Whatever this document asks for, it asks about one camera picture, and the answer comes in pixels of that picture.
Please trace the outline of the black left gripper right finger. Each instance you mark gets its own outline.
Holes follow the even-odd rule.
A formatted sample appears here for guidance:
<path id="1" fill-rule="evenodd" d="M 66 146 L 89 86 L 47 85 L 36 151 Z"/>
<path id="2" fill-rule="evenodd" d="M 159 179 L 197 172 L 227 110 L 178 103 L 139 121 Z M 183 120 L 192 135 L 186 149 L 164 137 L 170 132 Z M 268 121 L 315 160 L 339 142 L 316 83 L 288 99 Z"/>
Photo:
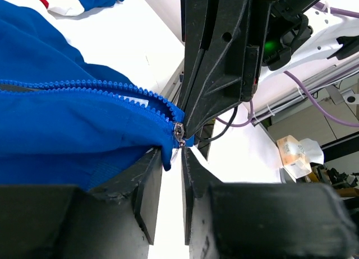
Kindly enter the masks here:
<path id="1" fill-rule="evenodd" d="M 325 184 L 224 183 L 182 150 L 185 244 L 191 258 L 349 258 L 357 229 Z"/>

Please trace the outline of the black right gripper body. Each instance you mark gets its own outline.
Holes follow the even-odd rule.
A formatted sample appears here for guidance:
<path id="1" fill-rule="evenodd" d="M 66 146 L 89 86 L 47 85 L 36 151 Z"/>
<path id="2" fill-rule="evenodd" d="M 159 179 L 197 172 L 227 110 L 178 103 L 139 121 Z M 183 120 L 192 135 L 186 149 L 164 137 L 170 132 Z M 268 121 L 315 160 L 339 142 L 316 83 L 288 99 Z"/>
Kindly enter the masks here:
<path id="1" fill-rule="evenodd" d="M 259 47 L 256 70 L 245 65 L 241 87 L 241 100 L 252 99 L 259 82 L 262 67 L 269 71 L 283 68 L 312 31 L 304 12 L 314 0 L 254 0 L 250 11 L 249 47 Z"/>

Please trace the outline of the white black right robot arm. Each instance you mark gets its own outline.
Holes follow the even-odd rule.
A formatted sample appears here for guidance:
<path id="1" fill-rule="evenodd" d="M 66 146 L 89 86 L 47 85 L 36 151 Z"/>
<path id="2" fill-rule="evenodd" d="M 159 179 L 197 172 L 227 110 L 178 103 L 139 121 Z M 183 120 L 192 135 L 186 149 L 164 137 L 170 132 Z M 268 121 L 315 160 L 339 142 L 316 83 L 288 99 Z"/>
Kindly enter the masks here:
<path id="1" fill-rule="evenodd" d="M 358 0 L 181 0 L 185 137 L 250 101 L 261 80 L 358 52 Z"/>

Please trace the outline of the blue red white hooded jacket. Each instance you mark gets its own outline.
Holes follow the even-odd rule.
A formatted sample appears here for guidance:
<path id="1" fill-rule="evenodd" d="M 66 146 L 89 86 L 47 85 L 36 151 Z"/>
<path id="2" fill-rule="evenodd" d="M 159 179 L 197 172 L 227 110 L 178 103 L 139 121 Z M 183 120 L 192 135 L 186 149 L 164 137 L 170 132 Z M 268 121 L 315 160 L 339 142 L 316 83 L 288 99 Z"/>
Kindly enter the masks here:
<path id="1" fill-rule="evenodd" d="M 87 62 L 56 28 L 124 0 L 1 0 L 1 183 L 92 189 L 158 147 L 165 170 L 192 146 L 185 114 L 124 74 Z"/>

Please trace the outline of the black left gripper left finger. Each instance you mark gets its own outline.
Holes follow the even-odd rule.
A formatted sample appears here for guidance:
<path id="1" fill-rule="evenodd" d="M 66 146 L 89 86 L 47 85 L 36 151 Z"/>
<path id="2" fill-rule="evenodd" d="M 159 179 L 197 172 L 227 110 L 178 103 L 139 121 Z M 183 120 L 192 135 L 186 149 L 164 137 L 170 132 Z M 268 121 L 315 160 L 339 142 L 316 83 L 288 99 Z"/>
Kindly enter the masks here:
<path id="1" fill-rule="evenodd" d="M 154 243 L 161 153 L 85 192 L 75 186 L 2 186 L 2 258 L 147 258 Z"/>

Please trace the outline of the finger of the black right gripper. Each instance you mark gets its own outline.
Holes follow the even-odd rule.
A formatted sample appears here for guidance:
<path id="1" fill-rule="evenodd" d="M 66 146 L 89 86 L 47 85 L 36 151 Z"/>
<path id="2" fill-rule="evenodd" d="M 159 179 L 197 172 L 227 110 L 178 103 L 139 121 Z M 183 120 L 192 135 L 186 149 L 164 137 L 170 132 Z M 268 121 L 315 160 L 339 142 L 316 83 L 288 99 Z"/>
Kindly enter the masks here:
<path id="1" fill-rule="evenodd" d="M 181 0 L 182 39 L 185 42 L 184 76 L 178 105 L 188 115 L 196 77 L 205 52 L 209 49 L 218 13 L 219 0 Z"/>
<path id="2" fill-rule="evenodd" d="M 242 78 L 251 5 L 252 0 L 219 0 L 213 37 L 204 54 L 197 81 L 218 81 L 222 75 Z M 185 113 L 186 138 L 192 137 L 206 122 L 191 121 Z"/>

